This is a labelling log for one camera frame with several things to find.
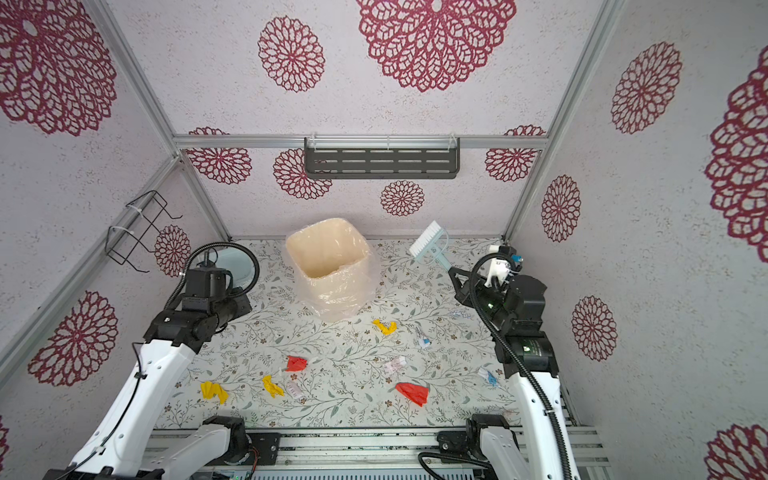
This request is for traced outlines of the yellow paper scrap left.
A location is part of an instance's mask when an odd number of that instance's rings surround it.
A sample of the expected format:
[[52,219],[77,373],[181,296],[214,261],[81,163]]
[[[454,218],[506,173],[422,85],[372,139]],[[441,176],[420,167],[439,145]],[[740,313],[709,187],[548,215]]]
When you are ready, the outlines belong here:
[[200,384],[200,392],[205,400],[217,399],[220,405],[227,402],[228,392],[218,383],[206,381]]

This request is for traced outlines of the yellow paper scrap middle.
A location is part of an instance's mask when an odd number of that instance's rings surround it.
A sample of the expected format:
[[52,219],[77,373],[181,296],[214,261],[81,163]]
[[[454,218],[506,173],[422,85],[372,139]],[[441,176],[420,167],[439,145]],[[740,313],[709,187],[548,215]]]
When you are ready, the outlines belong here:
[[284,396],[285,391],[277,385],[271,375],[266,375],[262,378],[262,384],[265,389],[265,391],[272,397],[276,398],[278,396]]

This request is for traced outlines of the white pink scrap near yellow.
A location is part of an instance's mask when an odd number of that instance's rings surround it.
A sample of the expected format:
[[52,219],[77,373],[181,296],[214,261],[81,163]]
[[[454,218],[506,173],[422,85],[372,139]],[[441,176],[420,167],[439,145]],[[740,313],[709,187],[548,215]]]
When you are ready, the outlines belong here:
[[303,390],[295,381],[290,381],[286,384],[286,391],[297,401],[305,398]]

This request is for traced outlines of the red paper scrap small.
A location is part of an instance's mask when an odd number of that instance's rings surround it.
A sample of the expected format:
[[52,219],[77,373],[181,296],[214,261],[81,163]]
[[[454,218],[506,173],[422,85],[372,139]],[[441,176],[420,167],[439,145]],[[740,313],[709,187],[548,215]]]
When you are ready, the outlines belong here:
[[308,360],[297,356],[288,356],[285,371],[286,372],[301,372],[308,367]]

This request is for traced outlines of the light blue white brush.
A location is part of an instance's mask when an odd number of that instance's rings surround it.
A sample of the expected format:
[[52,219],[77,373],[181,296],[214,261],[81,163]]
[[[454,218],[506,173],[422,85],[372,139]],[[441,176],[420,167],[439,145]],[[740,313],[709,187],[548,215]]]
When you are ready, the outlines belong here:
[[452,264],[445,256],[449,235],[436,221],[432,221],[423,233],[409,247],[413,259],[422,264],[437,264],[446,272]]

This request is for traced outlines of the yellow paper scrap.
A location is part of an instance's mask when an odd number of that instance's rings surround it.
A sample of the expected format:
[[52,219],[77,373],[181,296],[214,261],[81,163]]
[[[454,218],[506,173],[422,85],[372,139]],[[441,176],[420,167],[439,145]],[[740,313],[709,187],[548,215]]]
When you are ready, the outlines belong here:
[[398,325],[395,321],[384,323],[380,319],[375,319],[373,321],[373,325],[376,326],[379,329],[379,331],[385,336],[391,335],[392,333],[396,332],[398,328]]
[[272,397],[276,398],[278,396],[284,396],[285,391],[277,385],[271,375],[266,375],[262,378],[262,384],[265,389],[265,391]]
[[227,402],[228,392],[218,383],[206,381],[200,384],[200,392],[205,400],[217,399],[220,405]]

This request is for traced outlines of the yellow paper scrap far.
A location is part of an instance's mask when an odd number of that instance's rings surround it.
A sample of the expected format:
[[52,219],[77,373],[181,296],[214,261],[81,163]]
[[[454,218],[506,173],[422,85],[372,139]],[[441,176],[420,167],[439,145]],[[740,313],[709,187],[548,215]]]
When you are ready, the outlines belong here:
[[373,321],[373,325],[376,326],[379,329],[379,331],[385,336],[391,335],[392,333],[396,332],[398,328],[398,325],[395,321],[384,323],[380,319],[375,319]]

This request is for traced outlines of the cream bin with plastic liner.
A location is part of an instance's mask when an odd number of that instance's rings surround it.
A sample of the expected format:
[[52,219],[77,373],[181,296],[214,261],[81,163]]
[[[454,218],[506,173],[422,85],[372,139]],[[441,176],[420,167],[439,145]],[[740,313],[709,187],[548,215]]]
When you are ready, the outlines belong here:
[[329,218],[289,235],[284,259],[292,267],[297,298],[325,322],[358,314],[375,297],[378,254],[358,229]]

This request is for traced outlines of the red paper scrap large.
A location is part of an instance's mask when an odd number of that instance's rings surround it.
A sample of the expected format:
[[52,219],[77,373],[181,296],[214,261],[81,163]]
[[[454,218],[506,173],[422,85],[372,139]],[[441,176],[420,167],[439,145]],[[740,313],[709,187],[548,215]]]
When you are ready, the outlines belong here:
[[425,386],[401,382],[395,389],[419,407],[423,407],[428,401],[429,389]]

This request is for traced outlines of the dark grey wall shelf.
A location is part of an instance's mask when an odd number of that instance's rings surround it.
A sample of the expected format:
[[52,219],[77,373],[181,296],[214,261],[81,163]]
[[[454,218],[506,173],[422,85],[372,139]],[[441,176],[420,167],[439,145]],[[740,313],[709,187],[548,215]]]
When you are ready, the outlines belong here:
[[460,171],[460,140],[304,139],[313,180],[450,180]]

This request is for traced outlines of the pink white paper scrap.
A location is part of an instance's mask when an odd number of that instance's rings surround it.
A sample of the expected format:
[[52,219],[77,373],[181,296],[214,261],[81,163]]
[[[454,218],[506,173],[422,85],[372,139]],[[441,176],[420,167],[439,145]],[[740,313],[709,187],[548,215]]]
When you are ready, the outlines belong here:
[[402,371],[407,366],[407,359],[404,356],[398,356],[383,365],[383,371],[386,376],[394,375]]

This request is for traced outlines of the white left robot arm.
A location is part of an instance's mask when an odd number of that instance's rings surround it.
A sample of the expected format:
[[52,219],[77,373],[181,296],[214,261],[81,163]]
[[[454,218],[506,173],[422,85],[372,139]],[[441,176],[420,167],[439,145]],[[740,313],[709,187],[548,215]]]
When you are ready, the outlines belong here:
[[144,458],[175,383],[222,326],[250,309],[245,289],[224,268],[192,268],[184,281],[180,301],[152,320],[135,348],[136,365],[96,431],[69,466],[48,470],[46,478],[188,479],[212,461],[247,457],[243,420],[213,416],[157,459]]

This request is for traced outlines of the blue white scrap right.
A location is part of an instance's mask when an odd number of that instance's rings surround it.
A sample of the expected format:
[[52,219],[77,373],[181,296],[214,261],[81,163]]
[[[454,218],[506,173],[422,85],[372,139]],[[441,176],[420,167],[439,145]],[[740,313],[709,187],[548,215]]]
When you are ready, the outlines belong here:
[[478,371],[477,371],[477,374],[482,379],[484,379],[487,382],[488,385],[490,385],[492,387],[496,387],[498,385],[498,380],[496,379],[496,377],[491,372],[486,370],[485,368],[479,368]]

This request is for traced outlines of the light blue plastic dustpan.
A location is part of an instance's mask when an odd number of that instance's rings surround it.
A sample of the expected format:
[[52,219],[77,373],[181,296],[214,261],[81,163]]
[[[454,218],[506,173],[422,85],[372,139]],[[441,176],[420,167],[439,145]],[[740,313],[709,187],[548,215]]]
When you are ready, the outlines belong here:
[[258,262],[248,249],[242,246],[218,246],[214,262],[218,268],[228,270],[232,275],[232,287],[248,291],[257,277]]

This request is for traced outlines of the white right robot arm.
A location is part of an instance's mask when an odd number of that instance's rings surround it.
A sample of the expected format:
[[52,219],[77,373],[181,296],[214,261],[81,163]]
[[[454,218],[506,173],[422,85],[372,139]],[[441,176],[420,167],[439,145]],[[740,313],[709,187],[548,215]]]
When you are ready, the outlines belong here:
[[452,267],[455,298],[489,328],[503,376],[517,399],[524,444],[500,415],[467,421],[469,452],[498,479],[578,479],[569,439],[560,369],[542,330],[546,285],[522,274],[501,281]]

